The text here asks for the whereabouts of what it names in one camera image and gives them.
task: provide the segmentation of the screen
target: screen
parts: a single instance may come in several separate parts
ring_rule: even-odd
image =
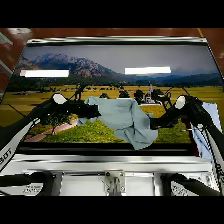
[[[207,46],[26,47],[0,105],[0,126],[22,119],[20,113],[28,114],[55,93],[67,99],[73,96],[71,100],[85,103],[90,97],[96,101],[102,98],[110,102],[119,100],[118,104],[107,104],[105,101],[106,115],[103,119],[83,120],[75,113],[51,116],[33,127],[25,142],[125,143],[127,139],[116,133],[132,127],[132,123],[128,126],[125,122],[136,119],[133,118],[136,114],[125,110],[125,106],[121,106],[123,102],[133,104],[132,99],[135,99],[144,114],[158,118],[165,113],[165,109],[160,101],[152,99],[152,91],[160,89],[165,93],[173,87],[170,99],[174,103],[178,96],[185,94],[184,87],[192,96],[204,102],[216,103],[223,124],[222,84],[221,74]],[[158,137],[153,141],[190,143],[189,132],[185,130],[185,123],[179,120],[173,128],[159,129]]]

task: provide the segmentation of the sky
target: sky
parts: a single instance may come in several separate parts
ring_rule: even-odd
[[[218,73],[206,46],[190,45],[90,45],[26,47],[23,56],[34,60],[47,53],[88,58],[125,73],[125,68],[169,66],[176,75]]]

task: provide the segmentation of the meadow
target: meadow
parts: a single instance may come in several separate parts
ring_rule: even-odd
[[[65,97],[70,98],[74,94],[74,88],[76,86],[57,86],[57,90],[61,90],[61,94]],[[110,98],[118,98],[119,91],[114,87],[109,86],[90,86],[91,90],[85,89],[82,93],[82,100],[88,98],[88,96],[100,96],[102,93],[107,93]],[[169,87],[158,87],[163,92],[166,92]],[[134,97],[134,93],[137,89],[141,89],[144,93],[148,92],[148,86],[124,86],[124,89],[128,91],[131,98]],[[187,88],[187,91],[192,95],[198,97],[200,100],[205,102],[217,103],[219,116],[222,123],[222,128],[224,127],[224,92],[222,92],[221,87],[192,87]],[[181,88],[173,88],[171,90],[171,101],[175,102],[177,97],[185,92]],[[21,119],[22,116],[14,111],[8,104],[13,105],[17,110],[19,110],[23,114],[28,114],[37,104],[44,102],[49,99],[53,92],[47,93],[29,93],[29,95],[15,95],[13,92],[6,92],[3,98],[2,104],[0,105],[0,126],[10,125],[17,120]],[[160,117],[165,113],[162,106],[141,106],[141,109],[146,113],[153,113],[154,117]],[[38,125],[31,130],[33,134],[42,133],[46,129],[49,129],[49,126],[41,126]],[[156,142],[160,143],[177,143],[177,142],[189,142],[188,133],[181,132],[181,130],[185,129],[185,125],[179,122],[175,128],[172,129],[160,129],[159,137]]]

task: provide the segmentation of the cloth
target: cloth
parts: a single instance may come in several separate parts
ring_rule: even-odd
[[[217,104],[215,103],[203,103],[202,105],[204,107],[204,109],[210,114],[213,123],[215,124],[215,126],[222,132],[222,128],[221,128],[221,124],[220,124],[220,120],[219,120],[219,114],[218,114],[218,107]],[[192,126],[192,133],[193,133],[193,138],[197,144],[198,147],[198,151],[199,151],[199,155],[201,158],[203,159],[209,159],[211,161],[213,161],[213,157],[212,154],[210,152],[209,146],[206,143],[203,135],[201,134],[201,132],[195,128],[194,126]]]
[[[106,99],[88,97],[86,104],[98,105],[101,116],[90,121],[100,120],[115,130],[114,135],[130,142],[135,150],[150,146],[158,137],[157,130],[150,129],[150,119],[134,99]],[[80,118],[78,125],[84,125],[87,118]]]

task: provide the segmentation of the red floor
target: red floor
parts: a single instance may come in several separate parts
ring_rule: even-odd
[[[0,44],[0,60],[14,69],[22,50],[30,38],[75,37],[75,36],[192,36],[206,37],[218,65],[224,74],[224,28],[32,28],[32,33],[11,34],[0,28],[14,45]],[[0,73],[0,91],[8,78]]]

